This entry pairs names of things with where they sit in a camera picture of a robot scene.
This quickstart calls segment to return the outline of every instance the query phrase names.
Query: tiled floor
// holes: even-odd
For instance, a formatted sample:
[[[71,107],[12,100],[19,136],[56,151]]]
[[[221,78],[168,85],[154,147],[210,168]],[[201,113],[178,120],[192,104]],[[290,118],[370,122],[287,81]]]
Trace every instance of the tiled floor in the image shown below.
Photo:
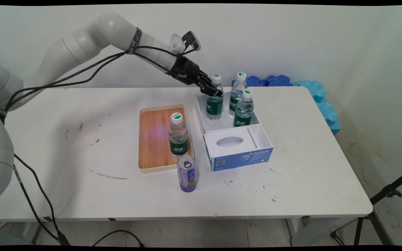
[[[1,229],[16,235],[17,224],[9,223]],[[55,233],[51,222],[46,222]],[[146,247],[224,247],[247,248],[264,246],[290,246],[289,231],[285,219],[258,220],[163,220],[163,221],[70,221],[57,222],[69,243],[78,246],[92,246],[97,240],[114,230],[128,230],[136,235]],[[356,221],[337,232],[346,245],[353,243]],[[381,245],[370,221],[364,221],[360,244]],[[58,245],[44,230],[38,235],[37,245]],[[335,246],[331,237],[318,241],[313,246]],[[139,246],[137,240],[125,233],[115,233],[98,246]]]

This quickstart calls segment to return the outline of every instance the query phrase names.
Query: wooden tray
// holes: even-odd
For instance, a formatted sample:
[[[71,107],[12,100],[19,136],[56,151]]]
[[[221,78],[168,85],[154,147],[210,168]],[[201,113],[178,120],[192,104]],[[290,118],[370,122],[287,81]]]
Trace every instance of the wooden tray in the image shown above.
[[[183,104],[142,108],[139,119],[139,170],[151,173],[176,168],[177,157],[170,151],[170,116],[181,113],[188,129],[188,154],[193,156],[187,113]]]

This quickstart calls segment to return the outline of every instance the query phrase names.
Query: clear plastic bottle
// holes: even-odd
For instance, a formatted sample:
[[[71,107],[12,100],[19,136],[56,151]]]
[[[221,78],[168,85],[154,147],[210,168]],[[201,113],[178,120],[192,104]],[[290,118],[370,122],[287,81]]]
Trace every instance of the clear plastic bottle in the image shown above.
[[[212,85],[220,91],[223,91],[221,86],[221,76],[215,74],[212,76]],[[221,118],[223,108],[223,95],[221,97],[207,97],[207,118],[210,120],[218,120]]]
[[[233,83],[232,91],[230,92],[230,103],[229,103],[229,114],[230,116],[235,115],[235,107],[238,100],[243,93],[243,90],[247,88],[246,84],[246,73],[238,73],[237,80]]]
[[[181,113],[172,114],[169,127],[170,150],[174,155],[184,155],[188,152],[188,130],[182,121]]]
[[[252,101],[252,90],[244,89],[243,95],[241,95],[236,105],[233,125],[235,127],[241,127],[251,124],[253,112],[254,101]]]

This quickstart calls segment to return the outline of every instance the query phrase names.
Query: green bottle label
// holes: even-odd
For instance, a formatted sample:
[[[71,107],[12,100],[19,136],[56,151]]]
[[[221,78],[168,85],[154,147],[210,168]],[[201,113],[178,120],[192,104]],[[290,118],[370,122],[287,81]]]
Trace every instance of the green bottle label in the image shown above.
[[[235,118],[233,119],[234,127],[248,126],[251,124],[252,116],[250,117],[240,117],[235,114]]]
[[[207,113],[210,115],[218,115],[221,113],[221,109],[223,107],[223,100],[219,102],[207,100]]]
[[[184,143],[181,143],[181,144],[175,144],[170,141],[170,150],[175,155],[185,154],[188,150],[188,139]]]
[[[233,99],[232,97],[230,97],[230,103],[229,103],[229,109],[231,111],[235,111],[235,106],[237,105],[238,99]]]

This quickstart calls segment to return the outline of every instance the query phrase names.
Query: robotic arm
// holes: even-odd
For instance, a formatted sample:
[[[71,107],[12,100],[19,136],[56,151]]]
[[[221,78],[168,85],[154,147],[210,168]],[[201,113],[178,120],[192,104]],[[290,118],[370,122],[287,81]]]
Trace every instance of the robotic arm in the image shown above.
[[[128,54],[138,54],[142,60],[151,63],[158,70],[184,84],[196,84],[200,87],[201,92],[209,96],[222,95],[221,91],[212,86],[210,78],[199,69],[197,64],[181,55],[188,46],[192,46],[195,51],[201,49],[193,32],[188,32],[182,38],[173,34],[171,44],[165,45],[151,35],[142,33],[139,28],[130,24],[119,14],[107,13],[86,27],[54,42],[47,50],[37,72],[31,78],[21,81],[0,67],[0,108],[5,107],[14,92],[51,83],[69,70],[96,57],[108,45],[128,51]],[[152,48],[138,48],[140,46],[160,48],[173,55]],[[21,92],[17,97],[27,92],[29,91]],[[21,107],[39,92],[18,101],[10,110]],[[0,121],[0,194],[10,182],[12,168],[13,145]]]

